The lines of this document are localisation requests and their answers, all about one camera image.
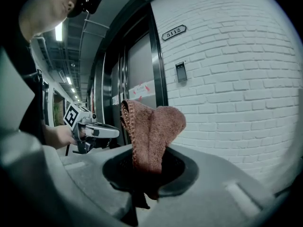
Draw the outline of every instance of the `black cap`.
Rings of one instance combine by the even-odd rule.
[[[85,11],[85,8],[84,8],[85,3],[86,3],[86,0],[77,0],[74,9],[68,14],[67,17],[76,17],[81,12]]]

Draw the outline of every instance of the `person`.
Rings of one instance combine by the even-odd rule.
[[[77,144],[67,125],[50,127],[43,122],[42,77],[30,52],[34,36],[53,30],[67,17],[82,12],[85,0],[16,0],[6,18],[9,21],[3,47],[35,97],[28,107],[19,129],[36,136],[44,145],[61,148]]]

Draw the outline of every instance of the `room number plate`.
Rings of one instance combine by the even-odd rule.
[[[171,29],[170,31],[164,33],[162,35],[162,40],[166,41],[168,39],[171,39],[177,35],[180,35],[186,31],[186,26],[185,25],[180,25],[176,28]]]

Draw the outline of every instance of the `ceiling light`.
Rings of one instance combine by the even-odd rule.
[[[66,79],[67,79],[67,81],[68,81],[68,84],[71,85],[71,79],[70,79],[70,78],[66,78]]]
[[[55,28],[56,41],[62,41],[62,22]]]

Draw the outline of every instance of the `man's hand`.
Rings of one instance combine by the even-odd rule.
[[[68,144],[76,145],[77,141],[72,137],[71,130],[67,125],[57,127],[43,126],[46,144],[55,149],[62,148]]]

